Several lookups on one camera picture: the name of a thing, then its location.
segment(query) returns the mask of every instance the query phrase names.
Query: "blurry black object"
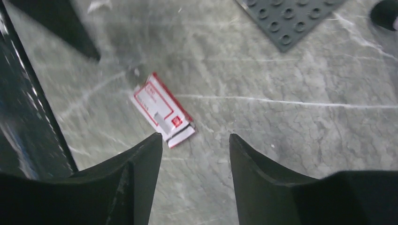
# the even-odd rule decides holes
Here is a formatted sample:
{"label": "blurry black object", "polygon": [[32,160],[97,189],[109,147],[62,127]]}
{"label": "blurry black object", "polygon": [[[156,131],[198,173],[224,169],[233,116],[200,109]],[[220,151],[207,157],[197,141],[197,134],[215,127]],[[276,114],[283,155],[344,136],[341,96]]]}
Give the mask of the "blurry black object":
{"label": "blurry black object", "polygon": [[8,0],[88,58],[101,55],[81,23],[70,0]]}
{"label": "blurry black object", "polygon": [[147,225],[162,156],[153,134],[70,178],[34,181],[0,174],[2,225]]}
{"label": "blurry black object", "polygon": [[[0,16],[0,170],[69,177],[78,171],[75,161],[1,0]],[[21,165],[34,172],[21,174]]]}
{"label": "blurry black object", "polygon": [[371,21],[383,28],[396,31],[393,24],[398,18],[398,0],[382,0],[370,11]]}
{"label": "blurry black object", "polygon": [[346,171],[317,180],[230,136],[240,225],[398,224],[398,172]]}

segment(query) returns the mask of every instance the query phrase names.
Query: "red and white box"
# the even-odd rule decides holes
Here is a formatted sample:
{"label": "red and white box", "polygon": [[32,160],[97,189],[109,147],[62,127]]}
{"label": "red and white box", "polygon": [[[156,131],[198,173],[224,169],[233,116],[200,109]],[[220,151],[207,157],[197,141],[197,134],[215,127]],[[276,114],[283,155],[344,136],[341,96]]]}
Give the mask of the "red and white box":
{"label": "red and white box", "polygon": [[137,86],[130,99],[170,148],[195,133],[192,117],[156,73],[151,74],[144,85]]}

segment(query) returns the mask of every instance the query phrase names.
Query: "marble countertop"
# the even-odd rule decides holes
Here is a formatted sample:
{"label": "marble countertop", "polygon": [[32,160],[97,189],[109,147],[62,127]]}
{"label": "marble countertop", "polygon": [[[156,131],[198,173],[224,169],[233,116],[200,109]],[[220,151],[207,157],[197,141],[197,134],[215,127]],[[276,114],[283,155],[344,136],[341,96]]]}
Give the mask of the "marble countertop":
{"label": "marble countertop", "polygon": [[237,225],[228,137],[321,178],[398,169],[398,44],[376,0],[348,0],[287,53],[234,0],[111,0],[87,14],[99,65],[10,9],[80,169],[154,130],[129,101],[129,66],[157,71],[198,133],[164,145],[151,225]]}

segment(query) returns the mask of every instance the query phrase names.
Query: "gray lego baseplate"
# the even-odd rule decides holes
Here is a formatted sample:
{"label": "gray lego baseplate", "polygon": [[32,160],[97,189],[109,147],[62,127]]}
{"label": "gray lego baseplate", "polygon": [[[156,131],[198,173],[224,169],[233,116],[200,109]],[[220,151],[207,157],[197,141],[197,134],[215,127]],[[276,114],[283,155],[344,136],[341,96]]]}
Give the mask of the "gray lego baseplate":
{"label": "gray lego baseplate", "polygon": [[297,44],[345,0],[235,0],[281,52]]}

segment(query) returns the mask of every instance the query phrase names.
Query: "gray building block plate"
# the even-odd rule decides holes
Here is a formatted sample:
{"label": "gray building block plate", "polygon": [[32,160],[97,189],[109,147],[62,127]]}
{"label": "gray building block plate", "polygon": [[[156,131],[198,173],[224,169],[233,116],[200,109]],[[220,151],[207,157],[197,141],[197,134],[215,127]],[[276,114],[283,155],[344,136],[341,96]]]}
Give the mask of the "gray building block plate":
{"label": "gray building block plate", "polygon": [[345,0],[235,0],[281,52],[297,44]]}

